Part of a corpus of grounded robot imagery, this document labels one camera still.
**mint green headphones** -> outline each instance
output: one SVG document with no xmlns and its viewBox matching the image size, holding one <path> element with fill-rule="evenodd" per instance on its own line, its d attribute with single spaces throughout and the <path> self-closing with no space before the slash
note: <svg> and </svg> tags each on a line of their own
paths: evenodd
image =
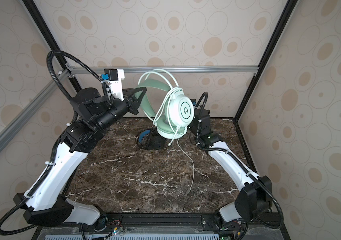
<svg viewBox="0 0 341 240">
<path fill-rule="evenodd" d="M 175 82 L 176 87 L 173 87 L 168 79 L 158 73 L 159 71 L 169 74 Z M 167 84 L 148 78 L 150 74 L 161 76 Z M 140 108 L 144 111 L 145 115 L 153 121 L 153 124 L 157 127 L 158 134 L 172 140 L 168 144 L 168 146 L 170 146 L 173 139 L 180 138 L 187 132 L 187 126 L 192 122 L 194 116 L 192 101 L 184 95 L 183 89 L 179 87 L 179 84 L 173 75 L 163 69 L 154 69 L 144 73 L 139 79 L 138 86 L 135 88 L 140 87 L 156 88 L 167 92 L 157 113 L 153 110 L 146 95 L 144 95 L 144 98 L 141 101 Z"/>
</svg>

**black headphones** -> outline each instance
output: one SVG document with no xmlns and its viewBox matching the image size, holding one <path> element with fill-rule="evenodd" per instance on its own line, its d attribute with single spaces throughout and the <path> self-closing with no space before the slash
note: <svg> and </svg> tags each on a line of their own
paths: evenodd
<svg viewBox="0 0 341 240">
<path fill-rule="evenodd" d="M 136 136 L 136 144 L 141 149 L 145 150 L 159 150 L 162 149 L 165 145 L 165 138 L 160 136 L 157 132 L 156 127 L 152 127 L 146 130 L 139 132 Z"/>
</svg>

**blue ear cushion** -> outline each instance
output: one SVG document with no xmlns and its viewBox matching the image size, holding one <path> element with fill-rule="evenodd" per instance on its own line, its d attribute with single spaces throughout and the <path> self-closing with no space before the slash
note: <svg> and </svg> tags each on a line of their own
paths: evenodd
<svg viewBox="0 0 341 240">
<path fill-rule="evenodd" d="M 145 135 L 148 135 L 150 133 L 150 129 L 145 130 L 144 132 L 142 132 L 139 136 L 139 143 L 142 143 L 142 139 L 145 137 Z"/>
</svg>

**cable tie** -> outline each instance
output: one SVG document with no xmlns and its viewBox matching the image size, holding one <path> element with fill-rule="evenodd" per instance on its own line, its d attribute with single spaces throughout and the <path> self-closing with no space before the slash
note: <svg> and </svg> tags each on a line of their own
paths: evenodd
<svg viewBox="0 0 341 240">
<path fill-rule="evenodd" d="M 49 161 L 46 161 L 45 164 L 46 164 L 46 165 L 50 165 L 50 166 L 56 165 L 55 163 L 51 163 L 51 162 L 49 162 Z"/>
</svg>

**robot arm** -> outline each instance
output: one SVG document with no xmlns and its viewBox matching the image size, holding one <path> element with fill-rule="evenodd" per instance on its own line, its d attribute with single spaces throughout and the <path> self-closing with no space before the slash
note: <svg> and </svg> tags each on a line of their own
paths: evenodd
<svg viewBox="0 0 341 240">
<path fill-rule="evenodd" d="M 68 126 L 62 135 L 54 164 L 46 162 L 51 166 L 50 172 L 31 196 L 29 192 L 38 180 L 25 193 L 16 195 L 16 204 L 28 198 L 22 208 L 26 209 L 24 218 L 29 224 L 54 227 L 63 222 L 82 222 L 88 225 L 96 223 L 97 228 L 97 220 L 103 213 L 101 209 L 73 202 L 60 193 L 77 166 L 103 137 L 102 132 L 126 113 L 138 114 L 146 93 L 145 87 L 120 89 L 123 70 L 106 69 L 105 73 L 102 78 L 113 85 L 111 89 L 116 93 L 110 91 L 109 95 L 101 97 L 95 88 L 85 88 L 70 100 L 80 119 Z M 107 105 L 106 101 L 113 93 L 116 98 Z"/>
<path fill-rule="evenodd" d="M 95 88 L 85 88 L 70 99 L 80 119 L 65 130 L 55 160 L 46 162 L 47 167 L 35 184 L 14 197 L 16 207 L 0 219 L 0 235 L 22 232 L 35 225 L 55 227 L 63 222 L 85 223 L 96 230 L 105 226 L 107 218 L 99 207 L 73 202 L 61 194 L 77 166 L 103 137 L 102 132 L 126 113 L 139 113 L 146 87 L 122 89 L 123 70 L 106 69 L 105 73 L 102 79 L 110 83 L 113 92 L 104 91 L 104 96 L 100 96 Z M 204 105 L 194 111 L 195 118 L 188 128 L 198 136 L 198 147 L 207 151 L 225 169 L 240 191 L 235 202 L 219 209 L 217 224 L 223 227 L 234 219 L 249 221 L 272 206 L 272 185 L 266 176 L 260 178 L 245 166 L 222 138 L 211 131 L 209 111 Z M 9 232 L 1 230 L 2 223 L 18 208 L 26 210 L 24 218 L 33 225 Z"/>
</svg>

